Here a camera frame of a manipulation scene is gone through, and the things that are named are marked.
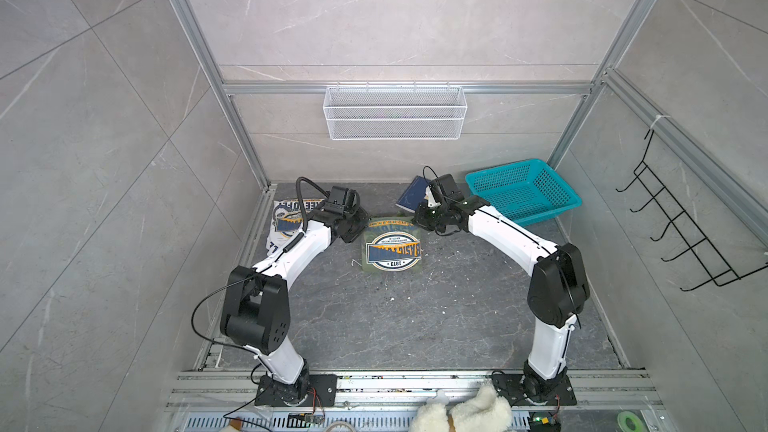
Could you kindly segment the green tank top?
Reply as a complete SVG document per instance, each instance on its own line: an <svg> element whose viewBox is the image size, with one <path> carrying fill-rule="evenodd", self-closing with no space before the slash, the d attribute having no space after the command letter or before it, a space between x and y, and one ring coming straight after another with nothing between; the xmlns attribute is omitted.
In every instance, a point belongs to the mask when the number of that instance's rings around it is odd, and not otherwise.
<svg viewBox="0 0 768 432"><path fill-rule="evenodd" d="M405 217L372 219L362 235L362 270L376 272L420 272L422 230Z"/></svg>

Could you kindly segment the white tank top navy trim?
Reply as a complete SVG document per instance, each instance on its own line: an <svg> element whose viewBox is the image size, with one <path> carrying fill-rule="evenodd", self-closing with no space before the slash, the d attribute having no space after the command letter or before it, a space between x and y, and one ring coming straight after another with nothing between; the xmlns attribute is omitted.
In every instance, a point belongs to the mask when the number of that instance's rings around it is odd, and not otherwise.
<svg viewBox="0 0 768 432"><path fill-rule="evenodd" d="M271 255L287 245L302 226L303 218L298 199L275 201L266 239L267 254Z"/></svg>

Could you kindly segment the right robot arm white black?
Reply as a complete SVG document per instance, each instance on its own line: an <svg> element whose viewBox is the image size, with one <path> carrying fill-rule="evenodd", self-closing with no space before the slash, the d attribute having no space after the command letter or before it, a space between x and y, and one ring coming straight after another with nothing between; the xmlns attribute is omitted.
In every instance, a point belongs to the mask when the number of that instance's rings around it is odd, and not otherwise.
<svg viewBox="0 0 768 432"><path fill-rule="evenodd" d="M490 243L530 277L527 304L535 317L532 349L523 366L523 398L543 404L567 379L567 352L590 298L580 250L545 240L505 217L488 201L466 197L450 174L427 182L413 222L443 234L455 226Z"/></svg>

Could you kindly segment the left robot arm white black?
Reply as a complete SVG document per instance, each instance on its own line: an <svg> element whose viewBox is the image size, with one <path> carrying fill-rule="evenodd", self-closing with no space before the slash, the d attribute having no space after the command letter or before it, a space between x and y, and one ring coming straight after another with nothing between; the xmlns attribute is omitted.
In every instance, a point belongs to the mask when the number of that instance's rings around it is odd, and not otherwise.
<svg viewBox="0 0 768 432"><path fill-rule="evenodd" d="M235 267L215 291L224 294L219 330L227 340L195 333L212 345L254 354L266 369L265 389L289 406L312 392L308 363L288 338L289 291L316 256L338 239L354 242L370 218L353 189L325 190L306 177L299 177L295 188L302 223L292 239L252 267Z"/></svg>

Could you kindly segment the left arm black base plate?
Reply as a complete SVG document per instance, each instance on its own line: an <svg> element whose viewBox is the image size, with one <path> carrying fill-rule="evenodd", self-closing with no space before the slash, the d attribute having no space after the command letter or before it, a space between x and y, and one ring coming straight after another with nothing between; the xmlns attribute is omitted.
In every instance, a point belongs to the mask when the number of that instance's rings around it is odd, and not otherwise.
<svg viewBox="0 0 768 432"><path fill-rule="evenodd" d="M257 406L332 407L335 404L338 377L333 374L300 376L295 384L284 384L264 375L259 380Z"/></svg>

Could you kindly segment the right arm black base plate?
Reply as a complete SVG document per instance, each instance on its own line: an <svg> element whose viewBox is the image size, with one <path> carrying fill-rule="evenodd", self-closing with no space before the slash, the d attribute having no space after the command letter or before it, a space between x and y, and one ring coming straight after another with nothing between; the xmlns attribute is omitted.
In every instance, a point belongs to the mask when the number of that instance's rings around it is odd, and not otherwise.
<svg viewBox="0 0 768 432"><path fill-rule="evenodd" d="M542 379L535 373L507 373L494 370L489 376L497 393L512 407L523 405L575 406L577 399L566 372L553 379Z"/></svg>

